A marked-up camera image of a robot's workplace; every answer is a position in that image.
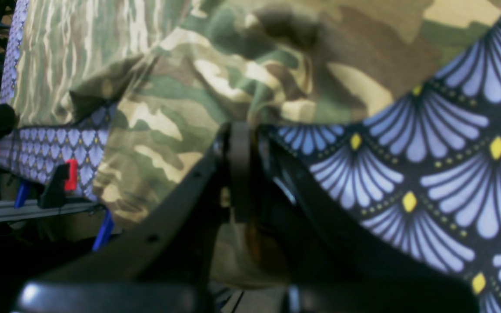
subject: yellow diamond motif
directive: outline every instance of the yellow diamond motif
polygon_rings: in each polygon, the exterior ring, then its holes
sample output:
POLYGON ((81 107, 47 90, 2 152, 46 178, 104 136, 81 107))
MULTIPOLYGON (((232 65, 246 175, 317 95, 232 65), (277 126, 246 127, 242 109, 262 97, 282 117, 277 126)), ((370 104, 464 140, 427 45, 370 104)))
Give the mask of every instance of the yellow diamond motif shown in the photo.
POLYGON ((491 155, 494 160, 499 160, 501 158, 501 137, 498 136, 491 143, 491 155))
POLYGON ((473 291, 475 291, 475 294, 478 295, 486 287, 487 279, 485 278, 484 274, 480 273, 479 275, 476 275, 475 278, 473 278, 472 284, 473 284, 473 291))
POLYGON ((413 192, 408 192, 403 197, 403 208, 405 208, 405 210, 408 213, 411 213, 416 208, 416 206, 417 206, 417 197, 413 192))
POLYGON ((423 85, 419 85, 419 86, 415 87, 415 89, 413 89, 413 91, 411 91, 411 93, 413 95, 415 95, 416 97, 418 97, 422 92, 423 92, 423 85))
POLYGON ((362 138, 358 133, 356 133, 355 135, 353 135, 353 137, 351 137, 351 148, 353 148, 353 150, 357 150, 358 147, 361 146, 361 143, 362 143, 362 138))

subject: blue clamp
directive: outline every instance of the blue clamp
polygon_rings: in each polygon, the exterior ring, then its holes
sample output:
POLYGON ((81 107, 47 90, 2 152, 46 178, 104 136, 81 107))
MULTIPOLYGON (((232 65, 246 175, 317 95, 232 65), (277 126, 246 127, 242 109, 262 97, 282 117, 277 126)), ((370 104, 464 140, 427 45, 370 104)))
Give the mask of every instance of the blue clamp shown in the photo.
POLYGON ((26 180, 20 180, 20 187, 18 188, 17 198, 14 200, 14 208, 22 208, 26 198, 30 194, 30 183, 26 180))
POLYGON ((101 247, 105 246, 105 244, 111 237, 111 232, 113 232, 114 227, 115 223, 113 222, 113 218, 111 217, 111 212, 106 209, 106 216, 104 217, 104 222, 100 227, 100 232, 96 237, 96 241, 92 246, 92 251, 98 251, 101 247))

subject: screw hole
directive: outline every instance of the screw hole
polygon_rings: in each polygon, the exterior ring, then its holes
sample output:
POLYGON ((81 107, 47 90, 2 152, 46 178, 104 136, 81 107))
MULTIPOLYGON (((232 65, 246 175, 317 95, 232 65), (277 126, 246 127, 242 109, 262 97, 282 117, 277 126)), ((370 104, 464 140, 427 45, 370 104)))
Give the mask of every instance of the screw hole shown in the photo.
POLYGON ((151 234, 150 236, 147 237, 147 243, 155 243, 160 240, 160 236, 157 234, 151 234))

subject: green camouflage cloth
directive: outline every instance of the green camouflage cloth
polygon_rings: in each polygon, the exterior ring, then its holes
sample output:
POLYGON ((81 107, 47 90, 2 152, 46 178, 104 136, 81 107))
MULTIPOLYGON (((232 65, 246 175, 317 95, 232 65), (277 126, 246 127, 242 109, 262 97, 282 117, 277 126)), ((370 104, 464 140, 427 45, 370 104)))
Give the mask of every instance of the green camouflage cloth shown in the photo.
MULTIPOLYGON (((30 0, 12 105, 26 127, 119 100, 93 191, 128 226, 222 123, 363 120, 500 16, 501 0, 30 0)), ((242 228, 229 227, 217 253, 245 263, 242 228)), ((249 272, 229 282, 256 286, 249 272)))

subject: camouflage fabric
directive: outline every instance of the camouflage fabric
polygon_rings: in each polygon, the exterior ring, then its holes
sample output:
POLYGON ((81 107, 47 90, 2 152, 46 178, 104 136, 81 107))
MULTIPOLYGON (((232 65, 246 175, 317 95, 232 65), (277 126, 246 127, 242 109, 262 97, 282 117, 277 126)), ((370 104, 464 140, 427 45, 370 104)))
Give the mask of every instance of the camouflage fabric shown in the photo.
POLYGON ((126 226, 225 121, 361 121, 500 16, 501 0, 30 0, 12 105, 25 127, 119 100, 93 192, 126 226))

